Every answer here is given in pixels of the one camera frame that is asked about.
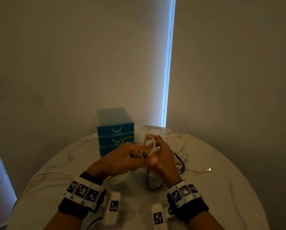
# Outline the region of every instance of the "white marble surface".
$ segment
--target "white marble surface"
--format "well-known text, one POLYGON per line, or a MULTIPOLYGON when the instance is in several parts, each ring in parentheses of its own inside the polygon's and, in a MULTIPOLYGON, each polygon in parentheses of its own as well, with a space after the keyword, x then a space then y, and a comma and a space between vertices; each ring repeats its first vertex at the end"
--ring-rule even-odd
MULTIPOLYGON (((150 126, 135 126, 135 136, 143 139, 145 134, 160 134, 158 128, 150 126)), ((180 155, 188 155, 185 161, 186 171, 182 178, 193 182, 206 204, 210 213, 226 229, 269 229, 268 222, 255 191, 243 174, 220 152, 201 140, 188 134, 179 133, 172 129, 161 128, 163 138, 173 139, 167 143, 180 155), (208 173, 199 173, 202 169, 211 168, 208 173)), ((49 174, 34 177, 23 191, 12 213, 8 230, 14 229, 43 229, 56 213, 64 191, 73 176, 79 176, 88 166, 99 159, 97 133, 87 136, 68 146, 39 172, 62 170, 65 174, 49 174)), ((168 189, 162 187, 157 191, 149 191, 146 187, 146 170, 140 169, 130 173, 128 178, 112 185, 105 182, 108 190, 121 192, 122 201, 118 223, 105 227, 96 223, 90 229, 153 229, 151 206, 161 202, 168 205, 166 194, 168 189)), ((84 220, 82 229, 98 214, 89 213, 84 220)), ((177 219, 169 221, 171 229, 187 229, 186 225, 177 219)))

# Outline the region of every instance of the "person's left hand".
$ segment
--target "person's left hand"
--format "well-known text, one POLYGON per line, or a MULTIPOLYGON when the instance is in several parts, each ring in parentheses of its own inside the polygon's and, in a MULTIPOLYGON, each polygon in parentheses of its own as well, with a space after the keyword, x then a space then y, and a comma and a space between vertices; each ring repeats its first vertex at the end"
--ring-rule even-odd
POLYGON ((157 165, 158 158, 156 155, 151 155, 147 158, 131 158, 130 155, 138 150, 143 151, 147 155, 150 153, 150 150, 147 147, 126 142, 93 163, 87 169, 87 173, 101 180, 105 180, 109 176, 117 176, 138 168, 153 167, 157 165))

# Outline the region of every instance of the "wristband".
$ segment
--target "wristband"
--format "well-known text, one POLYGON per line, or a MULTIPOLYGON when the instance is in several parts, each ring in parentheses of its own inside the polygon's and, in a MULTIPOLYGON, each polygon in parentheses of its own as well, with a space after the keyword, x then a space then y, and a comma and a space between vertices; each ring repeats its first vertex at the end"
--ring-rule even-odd
POLYGON ((187 185, 184 181, 169 189, 167 200, 175 216, 186 224, 199 213, 209 210, 194 185, 187 185))
POLYGON ((59 211, 79 219, 84 219, 89 211, 97 213, 107 192, 101 184, 100 179, 86 172, 75 177, 64 193, 59 211))

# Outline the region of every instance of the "white curved handle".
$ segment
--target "white curved handle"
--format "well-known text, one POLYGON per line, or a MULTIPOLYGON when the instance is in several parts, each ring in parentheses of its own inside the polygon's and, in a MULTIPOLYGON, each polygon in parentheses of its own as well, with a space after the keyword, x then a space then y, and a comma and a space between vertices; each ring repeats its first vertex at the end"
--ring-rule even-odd
POLYGON ((119 143, 119 142, 122 141, 122 139, 123 139, 123 137, 121 137, 120 140, 114 140, 114 139, 112 139, 112 141, 113 141, 114 143, 119 143))
POLYGON ((122 130, 122 127, 120 127, 120 129, 118 131, 115 131, 113 128, 112 128, 112 131, 113 132, 120 132, 122 130))

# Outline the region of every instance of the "qr code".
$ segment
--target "qr code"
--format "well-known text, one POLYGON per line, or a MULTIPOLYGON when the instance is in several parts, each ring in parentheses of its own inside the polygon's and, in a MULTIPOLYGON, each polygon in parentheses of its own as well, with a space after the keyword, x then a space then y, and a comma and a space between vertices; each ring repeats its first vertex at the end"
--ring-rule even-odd
POLYGON ((118 203, 119 201, 111 201, 109 211, 118 211, 118 203))
POLYGON ((87 186, 82 185, 82 184, 79 184, 79 186, 78 186, 78 188, 77 188, 77 190, 75 191, 74 194, 77 195, 77 196, 79 196, 79 197, 81 197, 81 198, 83 198, 84 195, 85 195, 86 192, 87 192, 87 189, 88 189, 87 186))
POLYGON ((173 197, 175 203, 177 203, 179 200, 181 200, 181 196, 180 196, 178 190, 175 190, 175 191, 172 193, 172 197, 173 197))
POLYGON ((191 190, 192 193, 197 193, 197 192, 198 192, 197 189, 194 187, 193 184, 188 185, 188 187, 190 188, 190 190, 191 190))
POLYGON ((179 188, 179 191, 180 191, 182 197, 186 197, 187 195, 190 194, 190 191, 189 191, 189 189, 187 188, 186 185, 180 187, 180 188, 179 188))
POLYGON ((72 181, 72 183, 69 185, 66 191, 68 191, 69 193, 73 193, 77 185, 78 182, 72 181))
POLYGON ((163 217, 162 217, 161 212, 154 213, 154 221, 155 221, 155 224, 163 223, 163 217))
POLYGON ((98 191, 97 190, 94 190, 94 189, 90 189, 89 192, 87 193, 87 196, 86 196, 86 200, 89 200, 91 202, 94 202, 96 197, 98 195, 98 191))

